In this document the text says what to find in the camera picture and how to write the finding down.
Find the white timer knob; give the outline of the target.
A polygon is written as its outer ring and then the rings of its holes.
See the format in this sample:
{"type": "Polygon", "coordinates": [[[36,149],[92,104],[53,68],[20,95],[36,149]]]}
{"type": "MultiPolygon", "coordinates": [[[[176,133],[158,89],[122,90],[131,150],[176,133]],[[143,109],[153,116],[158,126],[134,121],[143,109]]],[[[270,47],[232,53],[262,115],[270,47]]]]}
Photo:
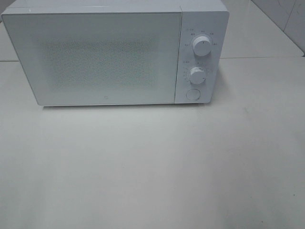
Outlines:
{"type": "Polygon", "coordinates": [[[189,80],[191,84],[202,84],[206,79],[206,71],[201,67],[193,67],[189,72],[189,80]]]}

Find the round white door button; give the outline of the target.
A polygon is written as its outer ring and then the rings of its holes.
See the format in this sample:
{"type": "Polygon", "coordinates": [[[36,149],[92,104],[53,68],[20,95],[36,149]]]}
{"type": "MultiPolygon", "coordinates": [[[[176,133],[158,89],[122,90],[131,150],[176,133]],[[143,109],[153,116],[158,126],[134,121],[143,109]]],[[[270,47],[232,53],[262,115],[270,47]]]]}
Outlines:
{"type": "Polygon", "coordinates": [[[191,89],[186,93],[186,98],[191,101],[196,101],[200,98],[201,93],[198,89],[191,89]]]}

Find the white microwave door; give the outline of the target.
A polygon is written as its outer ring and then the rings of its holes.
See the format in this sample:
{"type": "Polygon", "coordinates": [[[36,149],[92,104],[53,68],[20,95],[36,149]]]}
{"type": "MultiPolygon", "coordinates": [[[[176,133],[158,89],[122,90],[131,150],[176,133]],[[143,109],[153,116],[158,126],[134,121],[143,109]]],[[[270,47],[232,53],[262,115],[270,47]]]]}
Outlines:
{"type": "Polygon", "coordinates": [[[4,15],[39,105],[172,103],[181,15],[4,15]]]}

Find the white microwave oven body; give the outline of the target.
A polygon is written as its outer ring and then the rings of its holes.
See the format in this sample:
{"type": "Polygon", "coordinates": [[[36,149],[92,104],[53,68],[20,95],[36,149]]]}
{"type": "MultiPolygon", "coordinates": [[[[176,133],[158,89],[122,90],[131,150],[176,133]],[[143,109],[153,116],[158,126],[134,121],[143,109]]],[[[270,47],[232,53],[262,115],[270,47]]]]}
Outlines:
{"type": "Polygon", "coordinates": [[[210,102],[229,19],[229,11],[220,0],[17,0],[5,9],[1,19],[4,23],[3,16],[12,14],[140,13],[179,13],[181,15],[174,101],[161,104],[210,102]],[[212,50],[204,57],[196,56],[192,48],[192,41],[201,34],[208,35],[212,40],[212,50]],[[193,67],[205,69],[204,83],[191,84],[189,72],[193,67]],[[186,98],[186,93],[191,89],[200,91],[201,96],[198,100],[191,101],[186,98]]]}

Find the upper white power knob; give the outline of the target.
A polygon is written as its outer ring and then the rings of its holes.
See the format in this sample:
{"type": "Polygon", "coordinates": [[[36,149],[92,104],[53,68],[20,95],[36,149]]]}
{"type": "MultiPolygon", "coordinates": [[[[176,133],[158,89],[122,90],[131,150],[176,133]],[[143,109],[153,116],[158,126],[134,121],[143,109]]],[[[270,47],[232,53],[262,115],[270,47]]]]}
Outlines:
{"type": "Polygon", "coordinates": [[[192,41],[192,48],[196,56],[204,57],[212,50],[212,40],[206,34],[198,35],[192,41]]]}

